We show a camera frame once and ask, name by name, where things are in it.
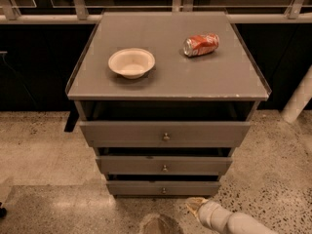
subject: gray cabinet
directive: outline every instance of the gray cabinet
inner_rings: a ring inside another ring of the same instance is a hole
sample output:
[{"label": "gray cabinet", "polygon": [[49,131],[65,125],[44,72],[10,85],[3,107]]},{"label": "gray cabinet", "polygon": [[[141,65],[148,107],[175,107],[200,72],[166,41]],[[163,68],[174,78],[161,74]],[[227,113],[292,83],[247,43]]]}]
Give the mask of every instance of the gray cabinet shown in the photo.
[{"label": "gray cabinet", "polygon": [[[184,39],[214,32],[219,48],[187,58]],[[120,49],[155,59],[143,77],[108,68]],[[67,94],[113,195],[213,195],[270,90],[224,13],[105,13]]]}]

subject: white pipe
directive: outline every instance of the white pipe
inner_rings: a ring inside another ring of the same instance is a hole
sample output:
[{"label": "white pipe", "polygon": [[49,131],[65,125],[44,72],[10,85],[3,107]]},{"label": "white pipe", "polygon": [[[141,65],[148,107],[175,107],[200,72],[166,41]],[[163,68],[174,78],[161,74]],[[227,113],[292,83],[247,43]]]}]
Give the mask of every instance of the white pipe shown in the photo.
[{"label": "white pipe", "polygon": [[203,226],[220,234],[278,234],[252,216],[232,213],[214,201],[190,198],[186,205]]},{"label": "white pipe", "polygon": [[299,86],[293,92],[291,99],[283,109],[281,113],[283,119],[289,123],[294,122],[311,98],[312,66],[310,66]]}]

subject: soda can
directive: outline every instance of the soda can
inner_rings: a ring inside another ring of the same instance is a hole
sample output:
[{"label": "soda can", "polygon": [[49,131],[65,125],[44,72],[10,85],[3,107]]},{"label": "soda can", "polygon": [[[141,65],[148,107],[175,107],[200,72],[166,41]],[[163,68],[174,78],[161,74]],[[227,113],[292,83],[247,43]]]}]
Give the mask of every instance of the soda can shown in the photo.
[{"label": "soda can", "polygon": [[184,53],[188,57],[201,56],[214,51],[219,44],[218,36],[214,33],[193,35],[184,41]]}]

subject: cabinet top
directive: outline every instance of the cabinet top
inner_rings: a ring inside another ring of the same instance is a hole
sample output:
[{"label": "cabinet top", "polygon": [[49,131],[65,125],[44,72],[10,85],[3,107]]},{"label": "cabinet top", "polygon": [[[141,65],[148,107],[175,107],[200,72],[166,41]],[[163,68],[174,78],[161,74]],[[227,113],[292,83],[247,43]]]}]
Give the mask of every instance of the cabinet top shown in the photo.
[{"label": "cabinet top", "polygon": [[[214,52],[188,58],[184,40],[215,33]],[[75,100],[266,100],[270,90],[223,12],[105,13],[69,89]],[[143,77],[113,73],[117,51],[142,48],[156,64]]]}]

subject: concrete floor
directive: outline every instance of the concrete floor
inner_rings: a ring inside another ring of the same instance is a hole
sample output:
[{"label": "concrete floor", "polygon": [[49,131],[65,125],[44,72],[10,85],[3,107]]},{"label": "concrete floor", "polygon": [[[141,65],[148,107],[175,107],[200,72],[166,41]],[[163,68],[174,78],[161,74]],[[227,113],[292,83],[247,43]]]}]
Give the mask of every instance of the concrete floor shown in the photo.
[{"label": "concrete floor", "polygon": [[[114,198],[66,112],[0,112],[0,233],[140,233],[153,216],[174,234],[214,233],[185,198]],[[213,199],[279,233],[312,233],[312,111],[288,124],[257,111]]]}]

